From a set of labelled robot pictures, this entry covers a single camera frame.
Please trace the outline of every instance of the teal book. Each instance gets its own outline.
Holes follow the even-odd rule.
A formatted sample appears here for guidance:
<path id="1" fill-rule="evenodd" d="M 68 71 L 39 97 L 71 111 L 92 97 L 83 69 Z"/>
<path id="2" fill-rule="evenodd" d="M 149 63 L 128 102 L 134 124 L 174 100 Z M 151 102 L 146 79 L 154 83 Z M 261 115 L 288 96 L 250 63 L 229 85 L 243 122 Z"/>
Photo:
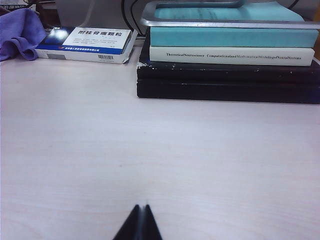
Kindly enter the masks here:
<path id="1" fill-rule="evenodd" d="M 246 3 L 239 8 L 158 8 L 161 19 L 298 21 L 304 19 L 276 1 Z M 151 27 L 151 46 L 313 48 L 319 32 L 312 29 Z"/>

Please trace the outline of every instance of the white book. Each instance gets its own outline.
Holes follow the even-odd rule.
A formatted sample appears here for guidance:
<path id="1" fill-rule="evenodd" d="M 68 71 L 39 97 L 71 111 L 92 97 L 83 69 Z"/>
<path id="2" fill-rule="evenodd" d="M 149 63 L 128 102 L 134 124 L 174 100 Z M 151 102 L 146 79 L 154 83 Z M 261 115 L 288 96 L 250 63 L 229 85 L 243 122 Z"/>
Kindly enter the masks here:
<path id="1" fill-rule="evenodd" d="M 150 46 L 151 61 L 176 63 L 310 66 L 314 55 L 296 47 Z"/>

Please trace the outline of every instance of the blue stripe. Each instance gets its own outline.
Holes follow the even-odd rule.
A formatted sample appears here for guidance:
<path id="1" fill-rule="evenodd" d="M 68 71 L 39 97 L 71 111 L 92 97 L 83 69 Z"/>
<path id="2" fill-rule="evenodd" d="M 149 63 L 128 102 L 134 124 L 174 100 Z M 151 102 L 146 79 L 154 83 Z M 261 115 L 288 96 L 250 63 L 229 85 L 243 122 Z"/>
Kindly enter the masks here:
<path id="1" fill-rule="evenodd" d="M 122 54 L 120 48 L 109 48 L 109 47 L 93 47 L 93 46 L 74 46 L 74 45 L 49 45 L 39 44 L 37 49 L 44 50 L 57 50 L 57 51 L 70 51 L 70 52 L 81 52 L 81 53 L 99 53 L 99 54 Z"/>

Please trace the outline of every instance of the purple cloth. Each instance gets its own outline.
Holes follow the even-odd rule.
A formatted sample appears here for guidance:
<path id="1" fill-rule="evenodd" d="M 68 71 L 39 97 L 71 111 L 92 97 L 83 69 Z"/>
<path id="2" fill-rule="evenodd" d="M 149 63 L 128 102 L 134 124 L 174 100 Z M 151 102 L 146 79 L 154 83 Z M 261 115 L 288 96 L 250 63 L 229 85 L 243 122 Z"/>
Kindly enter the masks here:
<path id="1" fill-rule="evenodd" d="M 28 8 L 0 16 L 0 61 L 18 52 L 27 60 L 35 60 L 35 48 L 45 36 L 39 17 Z"/>

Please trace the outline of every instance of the cable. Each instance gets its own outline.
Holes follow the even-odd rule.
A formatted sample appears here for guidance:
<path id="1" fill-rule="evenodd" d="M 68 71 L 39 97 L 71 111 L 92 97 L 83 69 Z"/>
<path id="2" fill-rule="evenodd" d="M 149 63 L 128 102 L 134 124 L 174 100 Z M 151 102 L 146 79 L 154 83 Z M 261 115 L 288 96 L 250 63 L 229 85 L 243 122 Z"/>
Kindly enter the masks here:
<path id="1" fill-rule="evenodd" d="M 136 27 L 138 28 L 138 31 L 139 31 L 140 35 L 141 35 L 141 36 L 145 36 L 145 35 L 142 33 L 139 25 L 137 24 L 136 18 L 135 18 L 135 16 L 134 16 L 134 11 L 133 11 L 133 9 L 134 9 L 134 5 L 136 4 L 136 2 L 138 2 L 138 0 L 134 0 L 134 2 L 133 2 L 133 3 L 131 4 L 131 6 L 130 6 L 131 17 L 132 17 L 132 19 L 133 19 L 133 21 L 134 21 L 134 24 L 135 24 Z"/>
<path id="2" fill-rule="evenodd" d="M 290 6 L 288 6 L 288 9 L 293 9 L 299 1 L 300 0 L 295 0 Z"/>
<path id="3" fill-rule="evenodd" d="M 127 17 L 126 17 L 126 13 L 125 13 L 125 0 L 121 0 L 121 13 L 122 13 L 122 18 L 125 21 L 125 24 L 128 26 L 128 28 L 131 31 L 134 31 L 134 28 L 130 25 Z"/>

